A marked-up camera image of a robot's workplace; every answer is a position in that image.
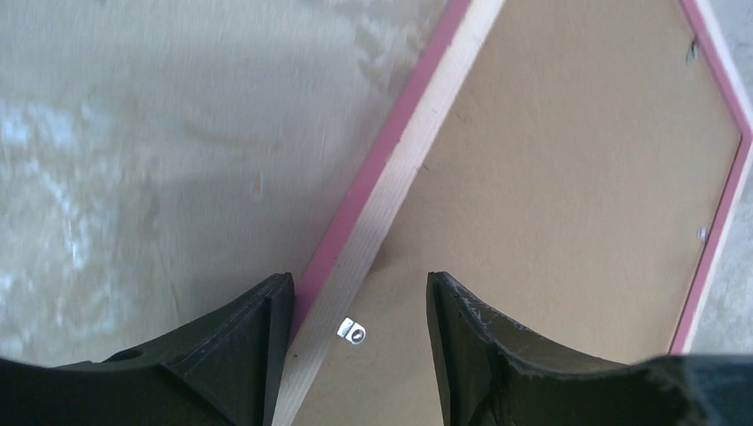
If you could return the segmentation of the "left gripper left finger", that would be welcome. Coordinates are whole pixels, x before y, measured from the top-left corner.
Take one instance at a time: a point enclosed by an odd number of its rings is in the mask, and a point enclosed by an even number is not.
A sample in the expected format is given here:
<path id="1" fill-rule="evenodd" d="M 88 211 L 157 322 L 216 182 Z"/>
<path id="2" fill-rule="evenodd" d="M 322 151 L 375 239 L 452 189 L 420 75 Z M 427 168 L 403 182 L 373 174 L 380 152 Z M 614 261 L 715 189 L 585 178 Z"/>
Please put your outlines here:
<path id="1" fill-rule="evenodd" d="M 1 362 L 4 425 L 269 425 L 293 316 L 274 274 L 230 303 L 101 362 Z"/>

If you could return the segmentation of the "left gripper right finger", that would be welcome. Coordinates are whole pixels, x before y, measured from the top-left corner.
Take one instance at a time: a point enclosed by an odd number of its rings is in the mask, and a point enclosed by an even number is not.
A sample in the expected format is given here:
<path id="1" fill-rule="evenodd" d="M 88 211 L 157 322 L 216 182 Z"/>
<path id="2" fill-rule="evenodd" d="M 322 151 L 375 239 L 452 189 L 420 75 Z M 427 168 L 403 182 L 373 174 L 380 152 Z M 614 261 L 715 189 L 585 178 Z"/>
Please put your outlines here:
<path id="1" fill-rule="evenodd" d="M 427 322 L 447 425 L 749 425 L 752 359 L 621 364 L 571 349 L 432 272 Z"/>

